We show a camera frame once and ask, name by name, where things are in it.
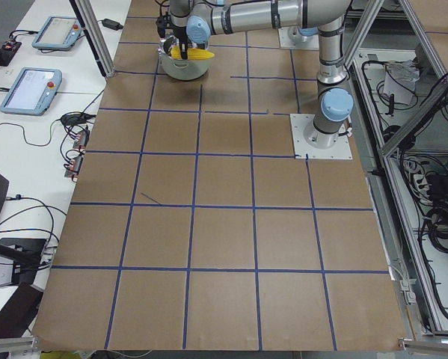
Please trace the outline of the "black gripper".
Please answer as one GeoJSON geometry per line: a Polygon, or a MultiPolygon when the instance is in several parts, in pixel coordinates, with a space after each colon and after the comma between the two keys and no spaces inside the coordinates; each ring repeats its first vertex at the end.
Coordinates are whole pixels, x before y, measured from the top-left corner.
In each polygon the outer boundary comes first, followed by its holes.
{"type": "Polygon", "coordinates": [[[179,53],[181,59],[188,59],[188,36],[186,27],[182,25],[182,18],[173,18],[170,13],[160,15],[156,20],[157,33],[160,38],[166,37],[166,32],[170,31],[179,41],[179,53]]]}

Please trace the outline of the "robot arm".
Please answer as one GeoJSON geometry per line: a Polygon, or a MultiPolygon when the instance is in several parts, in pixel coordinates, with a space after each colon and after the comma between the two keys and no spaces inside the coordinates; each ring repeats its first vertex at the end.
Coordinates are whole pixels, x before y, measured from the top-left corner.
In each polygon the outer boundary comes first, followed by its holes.
{"type": "Polygon", "coordinates": [[[190,59],[191,49],[207,47],[212,35],[295,26],[316,30],[319,36],[319,108],[304,130],[305,141],[326,150],[335,145],[339,130],[354,106],[343,53],[343,32],[349,1],[161,1],[156,28],[164,51],[177,50],[190,59]]]}

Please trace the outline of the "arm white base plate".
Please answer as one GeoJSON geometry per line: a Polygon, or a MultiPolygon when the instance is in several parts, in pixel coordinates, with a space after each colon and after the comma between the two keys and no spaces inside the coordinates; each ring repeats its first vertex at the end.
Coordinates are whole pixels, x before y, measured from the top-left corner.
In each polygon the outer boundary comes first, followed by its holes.
{"type": "Polygon", "coordinates": [[[296,159],[352,160],[344,125],[330,135],[319,132],[313,114],[291,114],[291,132],[296,159]]]}
{"type": "Polygon", "coordinates": [[[318,28],[282,27],[278,30],[282,49],[319,49],[318,28]]]}

